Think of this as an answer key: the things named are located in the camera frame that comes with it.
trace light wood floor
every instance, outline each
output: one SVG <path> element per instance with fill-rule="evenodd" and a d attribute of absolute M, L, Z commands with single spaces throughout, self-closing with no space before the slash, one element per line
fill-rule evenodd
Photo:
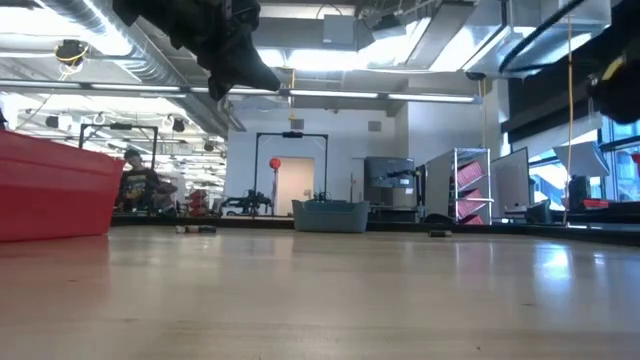
<path fill-rule="evenodd" d="M 0 244 L 0 359 L 640 359 L 640 252 L 118 228 Z"/>

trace ceiling pipe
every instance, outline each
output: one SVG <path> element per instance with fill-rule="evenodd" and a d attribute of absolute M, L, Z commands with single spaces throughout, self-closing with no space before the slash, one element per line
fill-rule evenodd
<path fill-rule="evenodd" d="M 111 1 L 105 0 L 34 0 L 39 5 L 49 8 L 68 21 L 82 25 L 96 38 L 92 42 L 109 44 L 116 47 L 123 44 L 131 46 L 126 53 L 133 53 L 136 61 L 120 61 L 117 64 L 125 71 L 150 85 L 182 85 L 186 81 L 171 65 L 162 53 L 153 45 L 142 30 L 136 25 L 126 27 L 109 7 Z M 171 99 L 174 104 L 185 109 L 190 117 L 207 133 L 226 136 L 228 124 L 221 120 L 221 114 L 211 109 L 194 95 Z"/>

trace red plastic tub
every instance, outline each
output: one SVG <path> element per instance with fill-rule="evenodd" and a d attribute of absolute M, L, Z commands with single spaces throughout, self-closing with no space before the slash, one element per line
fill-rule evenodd
<path fill-rule="evenodd" d="M 123 165 L 0 131 L 0 242 L 105 234 Z"/>

